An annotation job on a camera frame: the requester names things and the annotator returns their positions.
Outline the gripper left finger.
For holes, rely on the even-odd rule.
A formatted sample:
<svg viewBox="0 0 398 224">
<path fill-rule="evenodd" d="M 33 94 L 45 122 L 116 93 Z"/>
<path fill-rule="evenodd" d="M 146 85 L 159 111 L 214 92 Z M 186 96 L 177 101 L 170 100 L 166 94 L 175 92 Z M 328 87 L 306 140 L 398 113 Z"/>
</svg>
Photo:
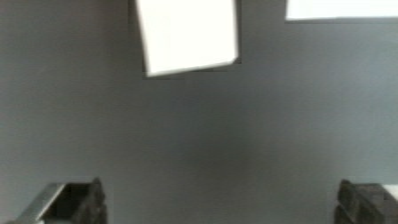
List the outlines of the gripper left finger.
<svg viewBox="0 0 398 224">
<path fill-rule="evenodd" d="M 102 180 L 51 183 L 13 224 L 109 224 Z"/>
</svg>

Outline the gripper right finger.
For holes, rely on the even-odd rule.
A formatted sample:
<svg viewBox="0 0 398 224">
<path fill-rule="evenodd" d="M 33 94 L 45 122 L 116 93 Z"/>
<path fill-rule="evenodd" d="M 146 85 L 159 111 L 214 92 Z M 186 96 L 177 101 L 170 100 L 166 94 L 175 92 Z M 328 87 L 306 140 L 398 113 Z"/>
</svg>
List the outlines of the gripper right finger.
<svg viewBox="0 0 398 224">
<path fill-rule="evenodd" d="M 398 224 L 398 184 L 342 181 L 335 224 Z"/>
</svg>

